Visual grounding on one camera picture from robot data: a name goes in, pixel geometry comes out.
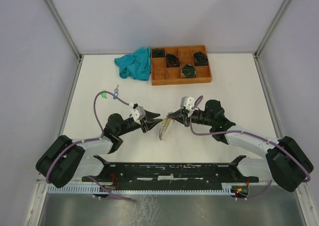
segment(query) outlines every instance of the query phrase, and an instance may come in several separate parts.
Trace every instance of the wooden compartment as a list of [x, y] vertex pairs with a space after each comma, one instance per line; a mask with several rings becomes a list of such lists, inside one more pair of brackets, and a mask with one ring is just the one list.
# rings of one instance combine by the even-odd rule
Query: wooden compartment
[[186, 64], [194, 66], [194, 53], [203, 52], [207, 55], [204, 45], [198, 46], [178, 46], [178, 47], [158, 47], [165, 49], [166, 54], [174, 54], [180, 60], [180, 67], [166, 66], [166, 58], [153, 58], [152, 61], [152, 85], [176, 85], [192, 83], [210, 83], [212, 76], [209, 63], [207, 66], [195, 66], [195, 78], [182, 78], [181, 70]]

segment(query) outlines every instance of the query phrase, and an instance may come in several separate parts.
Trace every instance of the gray floor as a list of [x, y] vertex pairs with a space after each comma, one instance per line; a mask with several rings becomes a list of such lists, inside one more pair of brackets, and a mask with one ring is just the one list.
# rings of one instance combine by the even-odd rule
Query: gray floor
[[[251, 195], [262, 190], [251, 186]], [[305, 226], [295, 193], [276, 186], [260, 198], [235, 202], [230, 196], [130, 195], [137, 200], [93, 199], [48, 194], [39, 226]]]

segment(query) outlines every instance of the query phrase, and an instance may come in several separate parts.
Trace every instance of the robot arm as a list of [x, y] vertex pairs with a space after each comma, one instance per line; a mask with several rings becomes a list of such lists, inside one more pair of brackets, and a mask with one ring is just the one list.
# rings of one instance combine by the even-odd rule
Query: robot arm
[[262, 159], [242, 158], [237, 168], [244, 176], [273, 178], [279, 186], [289, 192], [293, 192], [305, 180], [306, 174], [302, 169], [280, 149], [270, 144], [271, 142], [284, 148], [307, 172], [313, 171], [313, 165], [294, 139], [288, 136], [283, 139], [273, 139], [247, 132], [225, 117], [225, 110], [217, 100], [208, 100], [204, 111], [194, 110], [194, 106], [194, 98], [184, 97], [181, 108], [168, 114], [167, 117], [175, 119], [186, 127], [191, 127], [191, 123], [210, 126], [209, 134], [215, 140], [239, 146], [262, 157]]
[[120, 138], [121, 135], [137, 129], [146, 133], [162, 121], [162, 119], [156, 118], [160, 114], [148, 112], [137, 104], [134, 105], [131, 115], [125, 120], [118, 113], [110, 115], [103, 130], [103, 135], [97, 137], [98, 140], [95, 141], [78, 141], [65, 135], [59, 136], [38, 160], [37, 171], [46, 176], [58, 155], [72, 142], [78, 141], [79, 143], [67, 150], [54, 165], [49, 175], [50, 183], [57, 188], [61, 188], [71, 179], [99, 175], [106, 164], [105, 160], [99, 155], [117, 151], [123, 143]]

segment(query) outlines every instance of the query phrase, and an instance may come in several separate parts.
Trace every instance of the dual-arm robot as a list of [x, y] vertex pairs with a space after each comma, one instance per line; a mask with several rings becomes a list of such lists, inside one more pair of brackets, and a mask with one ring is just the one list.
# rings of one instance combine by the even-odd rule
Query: dual-arm robot
[[[255, 182], [258, 181], [257, 177], [274, 179], [279, 186], [289, 192], [293, 192], [301, 182], [310, 179], [309, 173], [313, 171], [314, 167], [292, 138], [285, 136], [282, 139], [273, 139], [247, 132], [225, 117], [224, 109], [219, 101], [207, 101], [203, 111], [195, 109], [201, 99], [195, 101], [194, 98], [182, 98], [180, 109], [170, 113], [167, 117], [182, 123], [186, 127], [190, 126], [194, 134], [201, 135], [205, 133], [195, 133], [192, 129], [192, 124], [210, 126], [211, 129], [206, 134], [212, 135], [215, 140], [242, 147], [259, 155], [261, 159], [239, 156], [233, 162], [227, 164], [205, 164], [198, 170], [196, 169], [193, 175], [191, 170], [186, 173], [182, 168], [178, 169], [178, 164], [174, 167], [171, 167], [173, 164], [167, 165], [168, 168], [171, 167], [175, 175], [187, 178], [194, 176], [193, 181], [188, 181], [191, 186], [186, 186], [185, 188], [184, 184], [183, 189], [201, 190], [207, 189], [209, 186], [214, 187], [215, 185], [207, 186], [205, 184], [201, 188], [198, 181], [195, 181], [201, 176], [201, 172], [203, 178], [209, 179], [213, 184], [245, 182], [246, 177], [255, 179]], [[65, 135], [59, 136], [39, 159], [36, 169], [47, 178], [47, 182], [58, 188], [65, 186], [72, 179], [80, 178], [86, 181], [87, 178], [85, 176], [94, 176], [98, 181], [107, 182], [111, 177], [110, 174], [116, 172], [118, 168], [120, 172], [124, 172], [124, 176], [119, 178], [122, 182], [122, 190], [166, 190], [165, 187], [170, 189], [174, 187], [174, 189], [178, 190], [180, 187], [178, 182], [173, 184], [170, 182], [169, 185], [160, 180], [143, 181], [142, 183], [141, 181], [136, 181], [135, 184], [133, 184], [134, 182], [132, 183], [132, 180], [141, 177], [158, 178], [160, 174], [171, 175], [171, 173], [166, 171], [156, 171], [157, 167], [154, 167], [154, 170], [150, 172], [149, 169], [152, 169], [152, 163], [129, 166], [128, 164], [109, 163], [99, 156], [115, 152], [123, 143], [120, 138], [121, 135], [137, 129], [141, 129], [143, 133], [146, 133], [162, 121], [162, 119], [157, 118], [160, 114], [148, 112], [137, 104], [131, 105], [133, 107], [131, 117], [123, 120], [118, 113], [110, 115], [102, 136], [97, 137], [97, 140], [94, 141], [79, 141], [61, 157], [59, 155], [61, 155], [63, 150], [74, 144], [72, 142], [76, 142], [76, 140], [72, 141]]]

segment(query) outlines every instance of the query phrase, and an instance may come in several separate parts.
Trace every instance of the folded cloth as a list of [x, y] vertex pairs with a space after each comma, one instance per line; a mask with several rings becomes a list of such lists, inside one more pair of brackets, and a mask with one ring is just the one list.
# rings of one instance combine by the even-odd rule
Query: folded cloth
[[120, 68], [120, 77], [147, 81], [151, 73], [151, 48], [140, 48], [133, 54], [126, 54], [114, 59], [115, 65]]

